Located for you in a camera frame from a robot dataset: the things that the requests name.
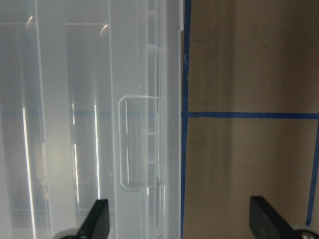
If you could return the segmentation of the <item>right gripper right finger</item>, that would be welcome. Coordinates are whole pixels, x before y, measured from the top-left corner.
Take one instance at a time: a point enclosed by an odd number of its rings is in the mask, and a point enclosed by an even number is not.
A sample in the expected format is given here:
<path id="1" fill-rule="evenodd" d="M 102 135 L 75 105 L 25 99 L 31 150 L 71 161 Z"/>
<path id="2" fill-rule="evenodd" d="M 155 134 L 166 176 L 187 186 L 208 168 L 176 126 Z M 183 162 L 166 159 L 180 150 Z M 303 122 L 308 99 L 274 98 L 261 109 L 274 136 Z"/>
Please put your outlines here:
<path id="1" fill-rule="evenodd" d="M 304 230 L 294 230 L 262 197 L 251 196 L 249 226 L 256 239 L 301 239 Z"/>

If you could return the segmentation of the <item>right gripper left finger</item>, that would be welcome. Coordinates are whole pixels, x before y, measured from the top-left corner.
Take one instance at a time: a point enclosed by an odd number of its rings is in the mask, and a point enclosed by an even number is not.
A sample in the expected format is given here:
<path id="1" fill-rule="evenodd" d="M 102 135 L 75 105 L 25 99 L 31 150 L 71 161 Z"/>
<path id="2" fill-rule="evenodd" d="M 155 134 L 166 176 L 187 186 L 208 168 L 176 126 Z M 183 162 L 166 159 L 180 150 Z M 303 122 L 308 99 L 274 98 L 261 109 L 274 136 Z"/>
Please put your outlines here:
<path id="1" fill-rule="evenodd" d="M 107 239 L 110 232 L 109 204 L 107 199 L 95 201 L 76 234 L 77 239 Z"/>

